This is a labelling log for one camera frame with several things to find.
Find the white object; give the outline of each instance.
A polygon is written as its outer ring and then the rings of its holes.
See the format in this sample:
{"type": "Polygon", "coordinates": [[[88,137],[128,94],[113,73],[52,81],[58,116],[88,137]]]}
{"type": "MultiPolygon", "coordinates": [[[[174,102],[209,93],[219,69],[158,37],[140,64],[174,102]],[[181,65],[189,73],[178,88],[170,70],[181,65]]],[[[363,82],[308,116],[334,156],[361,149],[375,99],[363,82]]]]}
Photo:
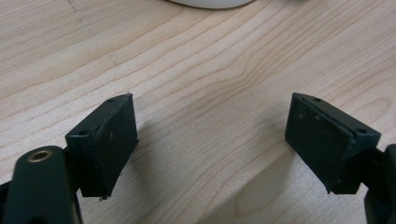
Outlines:
{"type": "Polygon", "coordinates": [[[191,7],[228,8],[239,7],[253,0],[170,0],[191,7]]]}

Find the light wood tabletop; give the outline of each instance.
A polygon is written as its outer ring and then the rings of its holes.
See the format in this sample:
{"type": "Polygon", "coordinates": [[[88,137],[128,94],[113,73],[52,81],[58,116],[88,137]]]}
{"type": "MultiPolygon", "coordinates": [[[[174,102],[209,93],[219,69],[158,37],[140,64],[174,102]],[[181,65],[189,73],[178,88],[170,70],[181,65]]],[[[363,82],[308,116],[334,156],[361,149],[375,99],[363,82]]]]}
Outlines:
{"type": "Polygon", "coordinates": [[[130,92],[139,146],[85,223],[365,223],[286,143],[293,92],[396,143],[396,1],[0,2],[0,183],[15,161],[130,92]]]}

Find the wooden table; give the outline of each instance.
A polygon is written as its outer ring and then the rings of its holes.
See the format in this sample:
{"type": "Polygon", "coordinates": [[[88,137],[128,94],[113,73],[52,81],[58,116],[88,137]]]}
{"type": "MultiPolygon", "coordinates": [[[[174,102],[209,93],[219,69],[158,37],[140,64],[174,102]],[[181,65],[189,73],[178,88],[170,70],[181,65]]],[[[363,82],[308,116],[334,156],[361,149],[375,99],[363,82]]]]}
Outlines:
{"type": "Polygon", "coordinates": [[[293,92],[396,142],[396,1],[0,2],[0,182],[106,98],[131,92],[139,147],[85,223],[364,223],[285,142],[293,92]]]}

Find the rim of white object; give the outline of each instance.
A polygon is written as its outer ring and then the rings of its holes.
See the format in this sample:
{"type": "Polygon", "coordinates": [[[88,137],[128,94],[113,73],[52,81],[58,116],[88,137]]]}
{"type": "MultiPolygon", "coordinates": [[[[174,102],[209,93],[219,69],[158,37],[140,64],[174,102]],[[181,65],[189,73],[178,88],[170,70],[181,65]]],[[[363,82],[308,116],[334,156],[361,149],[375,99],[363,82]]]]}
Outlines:
{"type": "Polygon", "coordinates": [[[229,8],[239,7],[253,0],[169,0],[191,7],[229,8]]]}

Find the dark object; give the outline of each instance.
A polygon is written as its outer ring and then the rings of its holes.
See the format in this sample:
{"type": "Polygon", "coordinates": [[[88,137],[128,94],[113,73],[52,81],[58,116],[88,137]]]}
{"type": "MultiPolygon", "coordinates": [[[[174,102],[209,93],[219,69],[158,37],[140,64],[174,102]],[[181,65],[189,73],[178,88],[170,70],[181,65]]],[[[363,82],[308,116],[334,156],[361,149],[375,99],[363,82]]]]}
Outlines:
{"type": "Polygon", "coordinates": [[[0,186],[3,223],[82,223],[76,191],[106,199],[137,145],[132,94],[111,98],[66,135],[67,148],[21,156],[0,186]]]}
{"type": "Polygon", "coordinates": [[[364,183],[370,224],[396,221],[396,145],[376,149],[380,135],[319,98],[292,95],[286,141],[328,192],[355,194],[364,183]]]}

